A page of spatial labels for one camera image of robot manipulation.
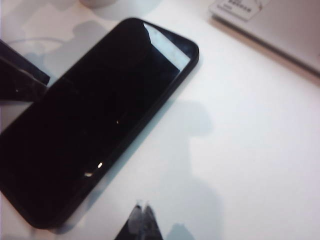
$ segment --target white paper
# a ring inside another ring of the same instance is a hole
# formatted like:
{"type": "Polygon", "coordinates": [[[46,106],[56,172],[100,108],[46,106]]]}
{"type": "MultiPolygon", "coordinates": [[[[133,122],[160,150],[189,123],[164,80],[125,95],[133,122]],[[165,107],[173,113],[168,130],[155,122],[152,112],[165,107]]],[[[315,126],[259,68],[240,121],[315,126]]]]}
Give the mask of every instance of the white paper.
{"type": "Polygon", "coordinates": [[[259,13],[271,0],[222,0],[218,6],[248,21],[259,13]]]}

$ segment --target black screen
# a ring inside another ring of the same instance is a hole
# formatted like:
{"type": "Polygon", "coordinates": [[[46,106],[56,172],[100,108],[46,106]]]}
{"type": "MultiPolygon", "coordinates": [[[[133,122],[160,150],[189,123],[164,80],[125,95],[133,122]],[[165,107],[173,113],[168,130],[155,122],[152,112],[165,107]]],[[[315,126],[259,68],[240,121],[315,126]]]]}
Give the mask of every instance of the black screen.
{"type": "Polygon", "coordinates": [[[139,19],[120,23],[0,136],[0,187],[34,226],[67,215],[198,56],[139,19]]]}

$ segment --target laptop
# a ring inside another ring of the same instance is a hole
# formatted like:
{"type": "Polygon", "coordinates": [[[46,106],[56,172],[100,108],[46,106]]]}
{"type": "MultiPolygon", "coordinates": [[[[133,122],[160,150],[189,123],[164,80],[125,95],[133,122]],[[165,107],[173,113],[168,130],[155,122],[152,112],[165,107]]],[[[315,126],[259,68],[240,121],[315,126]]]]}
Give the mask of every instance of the laptop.
{"type": "Polygon", "coordinates": [[[216,0],[209,9],[320,74],[320,0],[216,0]]]}

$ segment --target phone screen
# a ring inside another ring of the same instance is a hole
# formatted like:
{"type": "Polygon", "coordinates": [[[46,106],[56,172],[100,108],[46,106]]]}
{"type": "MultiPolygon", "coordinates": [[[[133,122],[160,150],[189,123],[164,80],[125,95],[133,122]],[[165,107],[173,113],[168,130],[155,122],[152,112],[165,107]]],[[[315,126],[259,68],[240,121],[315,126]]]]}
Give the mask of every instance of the phone screen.
{"type": "Polygon", "coordinates": [[[0,189],[33,226],[70,214],[198,60],[197,46],[121,22],[0,136],[0,189]]]}

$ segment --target smartphone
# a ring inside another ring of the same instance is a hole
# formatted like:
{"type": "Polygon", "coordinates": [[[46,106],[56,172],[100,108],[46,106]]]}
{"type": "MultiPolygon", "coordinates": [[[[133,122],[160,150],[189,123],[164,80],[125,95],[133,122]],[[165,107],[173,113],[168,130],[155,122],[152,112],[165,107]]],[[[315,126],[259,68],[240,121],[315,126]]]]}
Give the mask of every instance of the smartphone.
{"type": "Polygon", "coordinates": [[[32,226],[60,226],[198,59],[194,42],[122,21],[0,135],[0,191],[32,226]]]}

